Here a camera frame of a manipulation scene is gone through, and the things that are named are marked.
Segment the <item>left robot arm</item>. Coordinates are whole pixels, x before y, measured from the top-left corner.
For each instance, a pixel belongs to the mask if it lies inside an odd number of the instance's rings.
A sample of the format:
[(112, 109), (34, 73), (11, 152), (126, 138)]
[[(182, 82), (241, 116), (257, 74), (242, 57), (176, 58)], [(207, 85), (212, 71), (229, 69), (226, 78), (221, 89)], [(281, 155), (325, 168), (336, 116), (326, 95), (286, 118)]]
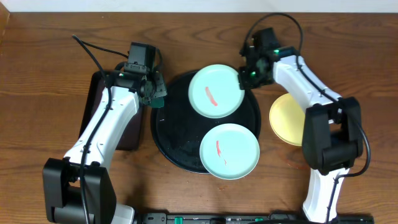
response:
[(144, 103), (162, 106), (167, 90), (160, 72), (107, 72), (96, 111), (63, 159), (43, 168), (45, 210), (52, 223), (133, 223), (135, 211), (117, 202), (109, 168), (131, 120)]

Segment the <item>yellow plate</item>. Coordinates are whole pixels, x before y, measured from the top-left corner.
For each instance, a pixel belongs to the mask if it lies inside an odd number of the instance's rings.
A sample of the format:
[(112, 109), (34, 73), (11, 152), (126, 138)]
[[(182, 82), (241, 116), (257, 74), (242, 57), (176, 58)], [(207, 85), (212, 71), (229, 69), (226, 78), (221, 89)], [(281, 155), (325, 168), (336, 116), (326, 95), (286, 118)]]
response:
[(269, 122), (273, 132), (293, 146), (302, 145), (304, 120), (304, 112), (289, 93), (278, 97), (269, 111)]

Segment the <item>green scrubbing sponge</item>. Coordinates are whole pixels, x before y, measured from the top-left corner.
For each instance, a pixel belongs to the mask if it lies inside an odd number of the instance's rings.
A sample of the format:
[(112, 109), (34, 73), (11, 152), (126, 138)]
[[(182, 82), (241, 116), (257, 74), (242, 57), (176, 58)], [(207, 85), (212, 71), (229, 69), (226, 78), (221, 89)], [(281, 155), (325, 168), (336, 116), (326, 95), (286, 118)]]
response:
[(151, 99), (149, 106), (151, 108), (162, 108), (162, 107), (164, 107), (164, 98), (160, 97), (160, 98)]

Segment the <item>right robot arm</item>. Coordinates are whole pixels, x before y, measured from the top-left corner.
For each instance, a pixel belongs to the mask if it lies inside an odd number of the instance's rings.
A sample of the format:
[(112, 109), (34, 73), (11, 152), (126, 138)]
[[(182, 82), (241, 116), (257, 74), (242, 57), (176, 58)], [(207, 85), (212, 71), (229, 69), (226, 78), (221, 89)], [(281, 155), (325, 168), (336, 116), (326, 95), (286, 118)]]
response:
[(330, 90), (293, 47), (244, 45), (240, 54), (246, 59), (239, 68), (242, 89), (277, 83), (305, 113), (302, 149), (311, 171), (302, 210), (310, 222), (335, 221), (342, 182), (353, 176), (350, 168), (369, 150), (359, 102)]

